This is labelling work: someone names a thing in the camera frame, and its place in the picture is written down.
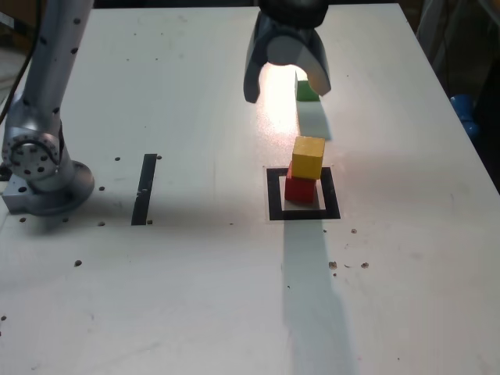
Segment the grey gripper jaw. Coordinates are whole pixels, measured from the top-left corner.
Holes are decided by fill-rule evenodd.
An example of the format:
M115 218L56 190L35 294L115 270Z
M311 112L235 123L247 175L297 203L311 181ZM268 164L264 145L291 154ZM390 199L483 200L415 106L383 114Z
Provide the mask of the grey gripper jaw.
M314 30L280 32L269 41L266 54L268 62L273 65L293 65L303 70L310 87L318 95L331 90L325 49Z
M246 55L243 91L245 101L256 103L260 95L259 77L262 68L269 62L268 45L276 36L274 21L267 15L258 15L250 38Z

